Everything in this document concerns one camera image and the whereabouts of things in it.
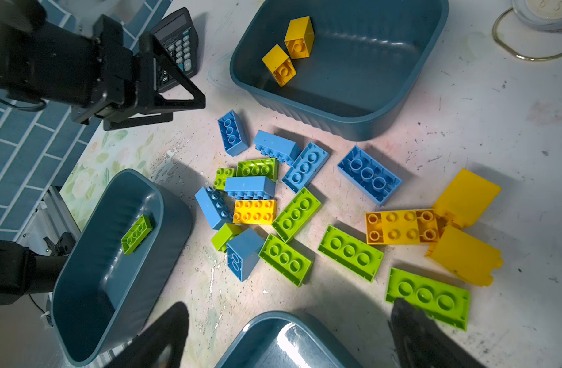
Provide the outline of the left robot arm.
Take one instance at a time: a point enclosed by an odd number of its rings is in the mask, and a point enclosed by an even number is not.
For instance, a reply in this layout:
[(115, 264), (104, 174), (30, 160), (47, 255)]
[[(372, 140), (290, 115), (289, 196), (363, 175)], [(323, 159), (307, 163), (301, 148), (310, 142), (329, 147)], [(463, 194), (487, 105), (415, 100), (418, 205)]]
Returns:
[(68, 104), (75, 122), (96, 117), (106, 131), (206, 107), (204, 93), (152, 33), (140, 36), (134, 53), (109, 16), (101, 14), (87, 38), (48, 22), (38, 1), (0, 1), (0, 89), (28, 110)]

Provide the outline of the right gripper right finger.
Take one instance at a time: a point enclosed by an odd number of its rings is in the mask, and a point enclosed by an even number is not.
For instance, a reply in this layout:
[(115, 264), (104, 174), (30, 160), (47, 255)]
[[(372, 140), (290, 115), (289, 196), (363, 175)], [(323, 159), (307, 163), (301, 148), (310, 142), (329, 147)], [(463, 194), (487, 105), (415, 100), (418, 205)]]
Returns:
[(394, 302), (389, 327), (401, 367), (483, 366), (403, 298)]

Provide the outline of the yellow lego cube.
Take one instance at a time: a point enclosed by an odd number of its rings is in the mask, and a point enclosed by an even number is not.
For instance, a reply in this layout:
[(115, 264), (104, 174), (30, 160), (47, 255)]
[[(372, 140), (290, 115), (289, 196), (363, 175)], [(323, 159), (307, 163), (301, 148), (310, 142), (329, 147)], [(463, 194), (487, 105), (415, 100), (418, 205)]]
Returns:
[(309, 16), (291, 20), (284, 40), (290, 58), (309, 58), (314, 39), (315, 33)]
[(296, 69), (290, 57), (278, 44), (262, 58), (262, 62), (280, 87), (284, 87), (296, 76)]

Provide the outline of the green lego brick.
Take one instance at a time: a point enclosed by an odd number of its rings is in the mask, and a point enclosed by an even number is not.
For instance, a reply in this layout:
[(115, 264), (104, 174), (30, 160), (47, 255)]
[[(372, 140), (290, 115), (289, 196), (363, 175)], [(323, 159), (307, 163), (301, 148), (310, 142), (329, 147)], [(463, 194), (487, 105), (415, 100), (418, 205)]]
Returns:
[(266, 176), (276, 182), (279, 172), (279, 161), (276, 158), (253, 159), (238, 162), (236, 176)]

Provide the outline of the blue lego brick long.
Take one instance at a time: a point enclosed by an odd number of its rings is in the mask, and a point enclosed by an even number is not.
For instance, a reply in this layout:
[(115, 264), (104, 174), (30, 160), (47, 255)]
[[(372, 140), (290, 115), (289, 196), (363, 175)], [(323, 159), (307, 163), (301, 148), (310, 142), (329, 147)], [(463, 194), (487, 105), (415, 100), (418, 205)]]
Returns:
[(301, 150), (294, 141), (259, 130), (254, 139), (256, 149), (264, 156), (276, 158), (291, 166), (299, 157)]

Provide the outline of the small green lego piece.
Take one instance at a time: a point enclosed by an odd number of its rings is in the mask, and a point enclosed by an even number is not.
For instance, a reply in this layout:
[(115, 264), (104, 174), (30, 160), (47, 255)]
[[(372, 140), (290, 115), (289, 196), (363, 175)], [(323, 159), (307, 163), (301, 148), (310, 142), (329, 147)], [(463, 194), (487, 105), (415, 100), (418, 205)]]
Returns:
[(236, 176), (236, 169), (234, 168), (218, 168), (216, 171), (216, 179), (213, 183), (215, 190), (225, 190), (228, 178)]

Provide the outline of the yellow small lego brick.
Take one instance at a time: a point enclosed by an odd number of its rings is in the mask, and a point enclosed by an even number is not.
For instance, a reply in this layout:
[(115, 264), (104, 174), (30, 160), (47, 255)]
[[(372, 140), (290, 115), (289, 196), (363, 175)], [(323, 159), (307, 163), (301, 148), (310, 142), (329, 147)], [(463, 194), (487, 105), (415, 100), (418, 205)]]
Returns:
[(236, 200), (233, 223), (245, 225), (272, 225), (276, 218), (277, 201), (274, 199)]

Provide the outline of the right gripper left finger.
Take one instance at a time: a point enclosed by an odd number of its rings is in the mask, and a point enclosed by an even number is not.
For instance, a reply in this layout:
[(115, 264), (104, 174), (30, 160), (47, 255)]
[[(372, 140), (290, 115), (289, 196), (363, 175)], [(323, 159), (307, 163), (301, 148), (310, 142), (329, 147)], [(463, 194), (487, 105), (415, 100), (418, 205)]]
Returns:
[(180, 367), (189, 323), (185, 303), (175, 303), (105, 367)]

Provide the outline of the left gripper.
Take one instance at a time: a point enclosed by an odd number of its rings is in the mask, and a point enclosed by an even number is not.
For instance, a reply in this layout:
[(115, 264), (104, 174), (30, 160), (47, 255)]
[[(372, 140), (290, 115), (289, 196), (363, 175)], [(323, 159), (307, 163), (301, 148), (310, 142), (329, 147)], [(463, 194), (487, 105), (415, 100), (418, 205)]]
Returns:
[(96, 117), (105, 131), (171, 122), (176, 112), (206, 107), (204, 93), (150, 32), (138, 53), (123, 45), (123, 27), (106, 15), (93, 26), (95, 80), (87, 104), (74, 106), (71, 118), (88, 124)]

